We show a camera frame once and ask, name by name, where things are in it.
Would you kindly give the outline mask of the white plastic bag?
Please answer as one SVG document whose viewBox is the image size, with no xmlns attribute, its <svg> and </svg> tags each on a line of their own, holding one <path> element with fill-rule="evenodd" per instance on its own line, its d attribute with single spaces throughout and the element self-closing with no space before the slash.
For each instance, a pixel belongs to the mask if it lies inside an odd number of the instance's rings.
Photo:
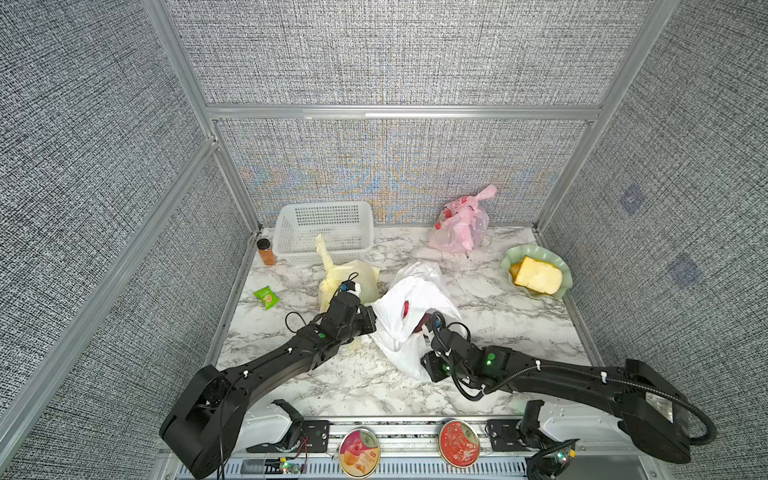
<svg viewBox="0 0 768 480">
<path fill-rule="evenodd" d="M 410 302 L 410 309 L 403 319 L 406 300 Z M 370 307 L 376 315 L 376 331 L 371 334 L 373 342 L 400 372 L 416 381 L 429 382 L 420 363 L 422 356 L 430 351 L 422 333 L 422 318 L 430 311 L 439 311 L 448 320 L 461 319 L 439 265 L 419 260 L 400 269 L 387 293 Z"/>
</svg>

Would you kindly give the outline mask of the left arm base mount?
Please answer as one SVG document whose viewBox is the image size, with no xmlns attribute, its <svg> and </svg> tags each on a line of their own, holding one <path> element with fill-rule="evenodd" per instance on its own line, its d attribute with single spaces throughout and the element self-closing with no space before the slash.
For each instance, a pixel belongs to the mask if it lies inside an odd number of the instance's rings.
<svg viewBox="0 0 768 480">
<path fill-rule="evenodd" d="M 236 450 L 248 453 L 326 453 L 331 422 L 308 420 L 290 403 L 278 399 L 249 410 Z"/>
</svg>

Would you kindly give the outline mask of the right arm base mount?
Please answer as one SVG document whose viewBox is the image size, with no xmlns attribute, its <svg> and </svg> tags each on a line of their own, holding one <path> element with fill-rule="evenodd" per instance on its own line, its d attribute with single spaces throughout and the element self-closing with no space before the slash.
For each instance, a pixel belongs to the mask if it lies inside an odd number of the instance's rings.
<svg viewBox="0 0 768 480">
<path fill-rule="evenodd" d="M 555 440 L 541 429 L 544 405 L 543 400 L 528 401 L 520 418 L 491 419 L 484 427 L 494 452 L 533 452 L 525 459 L 527 479 L 557 479 L 575 457 L 576 439 Z"/>
</svg>

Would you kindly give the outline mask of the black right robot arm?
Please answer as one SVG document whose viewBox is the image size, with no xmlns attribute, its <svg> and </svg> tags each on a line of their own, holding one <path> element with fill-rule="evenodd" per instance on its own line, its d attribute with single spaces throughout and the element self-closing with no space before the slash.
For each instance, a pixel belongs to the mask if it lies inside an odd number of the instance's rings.
<svg viewBox="0 0 768 480">
<path fill-rule="evenodd" d="M 542 360 L 507 347 L 480 348 L 450 326 L 438 311 L 426 316 L 431 350 L 421 364 L 432 382 L 451 379 L 469 401 L 520 392 L 586 405 L 616 418 L 640 451 L 674 464 L 690 462 L 693 446 L 717 438 L 712 419 L 642 361 L 592 367 Z"/>
</svg>

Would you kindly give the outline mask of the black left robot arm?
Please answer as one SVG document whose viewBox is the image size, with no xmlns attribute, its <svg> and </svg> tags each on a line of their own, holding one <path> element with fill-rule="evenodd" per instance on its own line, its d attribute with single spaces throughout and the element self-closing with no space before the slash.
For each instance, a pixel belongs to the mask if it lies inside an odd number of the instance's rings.
<svg viewBox="0 0 768 480">
<path fill-rule="evenodd" d="M 163 421 L 159 436 L 196 479 L 219 470 L 234 452 L 246 412 L 288 380 L 316 369 L 354 338 L 376 331 L 373 308 L 341 292 L 326 312 L 284 345 L 223 371 L 198 370 Z"/>
</svg>

